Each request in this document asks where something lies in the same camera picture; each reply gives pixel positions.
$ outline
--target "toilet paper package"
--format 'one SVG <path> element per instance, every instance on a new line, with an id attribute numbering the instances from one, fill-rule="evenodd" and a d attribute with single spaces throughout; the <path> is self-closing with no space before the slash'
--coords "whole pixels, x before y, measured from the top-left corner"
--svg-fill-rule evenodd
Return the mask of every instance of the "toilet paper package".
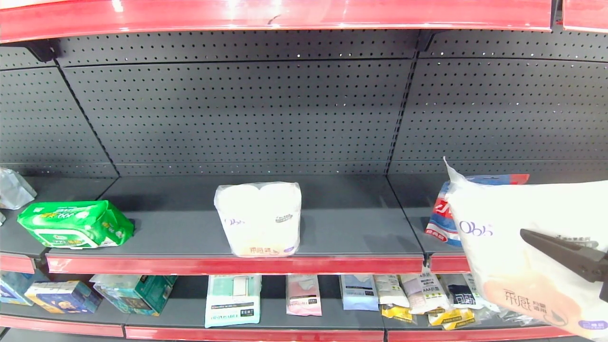
<path id="1" fill-rule="evenodd" d="M 446 194 L 479 293 L 488 301 L 572 334 L 608 340 L 602 282 L 588 282 L 523 240 L 528 229 L 606 252 L 598 213 L 608 181 L 488 186 L 447 167 Z"/>
<path id="2" fill-rule="evenodd" d="M 287 275 L 287 314 L 321 316 L 321 294 L 316 274 Z"/>
<path id="3" fill-rule="evenodd" d="M 378 292 L 371 274 L 340 275 L 344 310 L 378 311 Z"/>
<path id="4" fill-rule="evenodd" d="M 20 174 L 0 167 L 0 209 L 19 209 L 33 201 L 36 195 Z"/>
<path id="5" fill-rule="evenodd" d="M 283 257 L 297 251 L 302 210 L 298 183 L 222 185 L 213 201 L 234 255 Z"/>
<path id="6" fill-rule="evenodd" d="M 209 276 L 205 328 L 259 323 L 261 279 L 259 274 Z"/>

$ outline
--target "white tissue package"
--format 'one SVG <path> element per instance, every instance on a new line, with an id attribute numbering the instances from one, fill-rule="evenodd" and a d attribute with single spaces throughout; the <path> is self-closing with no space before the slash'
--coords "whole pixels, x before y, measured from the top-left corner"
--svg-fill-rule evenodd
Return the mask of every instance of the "white tissue package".
<path id="1" fill-rule="evenodd" d="M 234 255 L 282 257 L 297 251 L 302 211 L 298 183 L 222 185 L 214 203 Z"/>
<path id="2" fill-rule="evenodd" d="M 36 195 L 20 174 L 0 167 L 0 209 L 19 209 L 33 201 Z"/>
<path id="3" fill-rule="evenodd" d="M 480 294 L 570 333 L 608 340 L 603 283 L 587 282 L 520 236 L 529 229 L 606 252 L 608 229 L 598 207 L 608 181 L 487 186 L 449 166 L 448 173 L 446 199 Z"/>

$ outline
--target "teal box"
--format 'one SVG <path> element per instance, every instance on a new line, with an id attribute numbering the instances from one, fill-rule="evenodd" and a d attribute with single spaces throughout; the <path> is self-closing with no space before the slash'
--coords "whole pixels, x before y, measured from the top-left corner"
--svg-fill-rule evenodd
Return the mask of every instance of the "teal box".
<path id="1" fill-rule="evenodd" d="M 91 278 L 99 293 L 124 313 L 159 316 L 177 276 L 96 274 Z"/>
<path id="2" fill-rule="evenodd" d="M 34 305 L 26 297 L 26 292 L 36 281 L 49 281 L 49 279 L 38 270 L 34 274 L 0 271 L 0 302 Z"/>

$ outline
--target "white packet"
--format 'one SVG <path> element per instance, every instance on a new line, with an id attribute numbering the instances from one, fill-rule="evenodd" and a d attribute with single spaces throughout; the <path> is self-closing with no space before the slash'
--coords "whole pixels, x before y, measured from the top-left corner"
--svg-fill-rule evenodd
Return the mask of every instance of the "white packet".
<path id="1" fill-rule="evenodd" d="M 420 315 L 437 308 L 445 311 L 452 309 L 452 304 L 436 275 L 427 271 L 423 274 L 402 274 L 399 277 L 410 302 L 411 314 Z"/>
<path id="2" fill-rule="evenodd" d="M 406 294 L 399 284 L 399 278 L 394 274 L 378 274 L 374 276 L 380 305 L 397 305 L 410 307 Z"/>
<path id="3" fill-rule="evenodd" d="M 36 195 L 20 174 L 0 167 L 0 209 L 17 210 L 33 201 Z"/>

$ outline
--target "product box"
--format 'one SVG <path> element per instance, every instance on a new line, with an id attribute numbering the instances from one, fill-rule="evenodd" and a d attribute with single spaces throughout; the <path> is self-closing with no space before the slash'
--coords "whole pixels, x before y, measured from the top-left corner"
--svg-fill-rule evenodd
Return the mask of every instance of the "product box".
<path id="1" fill-rule="evenodd" d="M 33 203 L 17 222 L 44 246 L 75 250 L 122 245 L 134 229 L 108 201 Z"/>
<path id="2" fill-rule="evenodd" d="M 177 276 L 96 274 L 91 278 L 99 293 L 124 313 L 159 316 Z"/>
<path id="3" fill-rule="evenodd" d="M 261 276 L 209 276 L 205 328 L 260 322 Z"/>
<path id="4" fill-rule="evenodd" d="M 102 301 L 81 281 L 35 282 L 26 296 L 50 313 L 94 313 Z"/>
<path id="5" fill-rule="evenodd" d="M 27 289 L 36 281 L 48 280 L 39 270 L 34 274 L 0 271 L 0 302 L 32 306 Z"/>

